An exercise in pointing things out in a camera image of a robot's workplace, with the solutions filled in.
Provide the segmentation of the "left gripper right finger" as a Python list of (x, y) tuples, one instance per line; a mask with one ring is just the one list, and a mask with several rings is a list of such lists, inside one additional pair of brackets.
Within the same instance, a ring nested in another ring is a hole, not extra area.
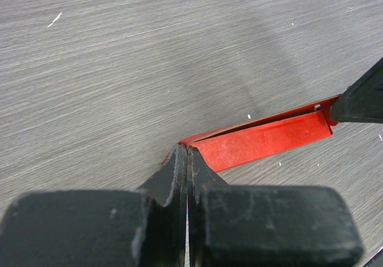
[(202, 193), (209, 186), (226, 186), (195, 147), (187, 150), (187, 199), (189, 220), (189, 259), (190, 266), (202, 266), (203, 248), (206, 238), (205, 210)]

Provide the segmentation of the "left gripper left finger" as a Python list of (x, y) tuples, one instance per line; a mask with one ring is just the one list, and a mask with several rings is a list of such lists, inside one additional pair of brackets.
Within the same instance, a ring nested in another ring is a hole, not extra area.
[(161, 168), (139, 189), (150, 196), (140, 238), (139, 266), (184, 266), (186, 252), (187, 150), (176, 144)]

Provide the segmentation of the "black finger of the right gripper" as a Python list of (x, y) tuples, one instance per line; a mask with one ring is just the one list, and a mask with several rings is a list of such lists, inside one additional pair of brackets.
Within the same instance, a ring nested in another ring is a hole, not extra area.
[(382, 123), (382, 60), (374, 64), (332, 104), (334, 122)]

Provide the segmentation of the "red paper box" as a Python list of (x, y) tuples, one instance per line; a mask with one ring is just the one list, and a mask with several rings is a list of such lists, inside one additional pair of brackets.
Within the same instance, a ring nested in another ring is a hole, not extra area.
[(333, 134), (338, 122), (330, 106), (338, 95), (240, 125), (214, 129), (179, 140), (199, 150), (206, 164), (221, 172), (301, 147)]

